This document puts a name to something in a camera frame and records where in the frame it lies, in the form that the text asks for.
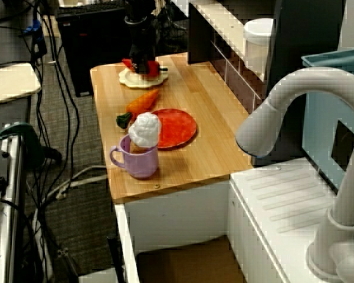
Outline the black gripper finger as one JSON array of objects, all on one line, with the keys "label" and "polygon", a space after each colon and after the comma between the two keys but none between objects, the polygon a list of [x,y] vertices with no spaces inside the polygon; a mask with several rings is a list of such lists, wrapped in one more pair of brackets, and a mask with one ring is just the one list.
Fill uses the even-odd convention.
[{"label": "black gripper finger", "polygon": [[132,60],[132,67],[137,74],[149,74],[149,66],[147,60]]}]

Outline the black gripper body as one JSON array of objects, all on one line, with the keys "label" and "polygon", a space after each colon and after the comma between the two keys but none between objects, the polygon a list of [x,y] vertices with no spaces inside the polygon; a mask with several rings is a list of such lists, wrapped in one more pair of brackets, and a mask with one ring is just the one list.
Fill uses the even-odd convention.
[{"label": "black gripper body", "polygon": [[134,64],[143,64],[154,60],[157,42],[157,32],[154,17],[142,17],[130,19],[126,17],[126,25],[129,28],[132,39],[129,56]]}]

